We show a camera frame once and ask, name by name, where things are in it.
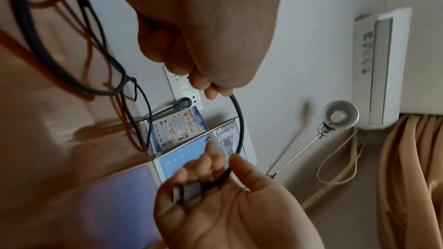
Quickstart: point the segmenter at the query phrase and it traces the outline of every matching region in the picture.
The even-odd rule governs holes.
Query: orange curtain
[[[442,122],[403,116],[386,139],[377,191],[383,249],[443,249]]]

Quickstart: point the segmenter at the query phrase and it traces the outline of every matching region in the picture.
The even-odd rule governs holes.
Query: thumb
[[[233,154],[229,158],[229,167],[240,182],[252,192],[260,191],[263,188],[277,184],[238,154]]]

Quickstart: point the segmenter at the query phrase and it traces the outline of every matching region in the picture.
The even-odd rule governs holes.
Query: white air conditioner
[[[357,128],[383,129],[400,114],[411,8],[369,16],[354,23],[352,102]]]

